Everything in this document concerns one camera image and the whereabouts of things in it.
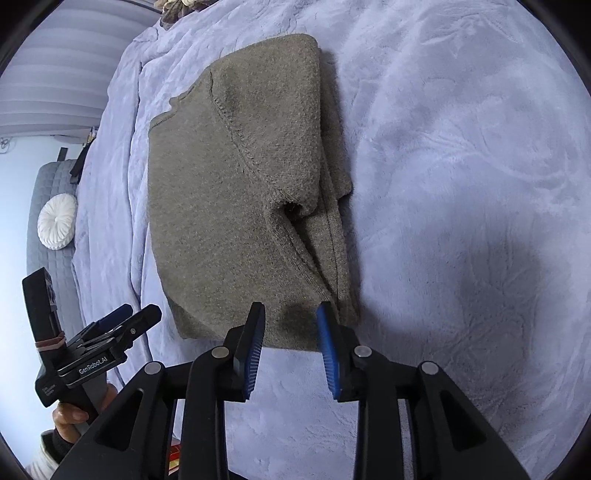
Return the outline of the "person's left hand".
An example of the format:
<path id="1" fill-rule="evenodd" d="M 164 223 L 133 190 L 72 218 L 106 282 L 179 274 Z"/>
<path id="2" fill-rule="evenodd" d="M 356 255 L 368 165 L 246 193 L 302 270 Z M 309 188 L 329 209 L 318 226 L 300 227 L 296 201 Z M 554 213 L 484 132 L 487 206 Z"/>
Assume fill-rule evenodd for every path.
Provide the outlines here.
<path id="1" fill-rule="evenodd" d="M 108 383 L 105 395 L 99 407 L 104 411 L 117 395 L 117 389 Z M 76 426 L 87 422 L 89 415 L 81 409 L 63 402 L 59 402 L 52 412 L 53 422 L 59 436 L 68 443 L 75 443 L 81 436 Z"/>

